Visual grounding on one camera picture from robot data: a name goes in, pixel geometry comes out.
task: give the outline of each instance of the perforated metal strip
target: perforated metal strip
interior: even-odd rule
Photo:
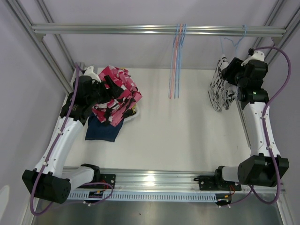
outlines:
[[[103,194],[103,198],[109,195],[109,190]],[[101,198],[89,198],[89,191],[75,190],[70,193],[68,200],[101,200]],[[110,201],[155,201],[155,202],[203,202],[215,203],[215,194],[209,193],[158,193],[158,192],[115,192]]]

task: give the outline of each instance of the folded dark blue fabric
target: folded dark blue fabric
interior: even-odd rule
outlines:
[[[98,118],[92,113],[88,121],[88,130],[86,131],[86,140],[105,140],[108,142],[114,142],[118,136],[119,131],[123,126],[122,120],[117,126],[111,124],[105,125],[101,123]]]

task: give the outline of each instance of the black and white patterned garment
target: black and white patterned garment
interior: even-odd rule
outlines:
[[[210,102],[216,111],[222,111],[222,107],[229,109],[237,95],[237,87],[221,79],[222,70],[228,65],[226,56],[222,55],[217,62],[217,68],[208,90]]]

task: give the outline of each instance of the gray floor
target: gray floor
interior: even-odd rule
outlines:
[[[46,206],[40,203],[38,211]],[[35,217],[33,225],[282,225],[277,205],[260,203],[250,196],[230,209],[214,203],[117,202],[97,206],[70,204]]]

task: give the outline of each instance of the pink floral cloth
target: pink floral cloth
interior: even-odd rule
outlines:
[[[101,81],[105,82],[104,76],[107,75],[117,86],[123,89],[123,92],[118,98],[107,103],[96,104],[92,111],[100,122],[106,122],[115,127],[123,119],[123,114],[131,109],[142,98],[142,95],[131,79],[128,70],[107,66],[98,76]]]

